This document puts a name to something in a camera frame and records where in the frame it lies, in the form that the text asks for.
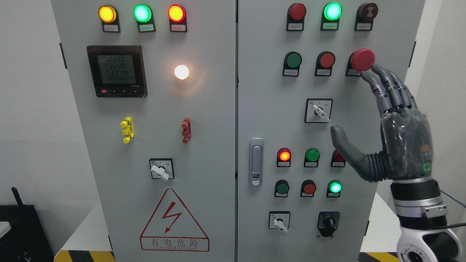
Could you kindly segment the gray robotic hand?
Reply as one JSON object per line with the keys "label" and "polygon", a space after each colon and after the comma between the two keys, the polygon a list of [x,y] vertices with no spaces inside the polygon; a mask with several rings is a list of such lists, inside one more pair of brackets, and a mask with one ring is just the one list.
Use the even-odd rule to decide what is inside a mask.
{"label": "gray robotic hand", "polygon": [[433,143],[426,118],[401,78],[380,65],[362,72],[376,98],[382,150],[364,154],[348,140],[340,126],[331,127],[331,139],[347,163],[368,182],[412,180],[431,176]]}

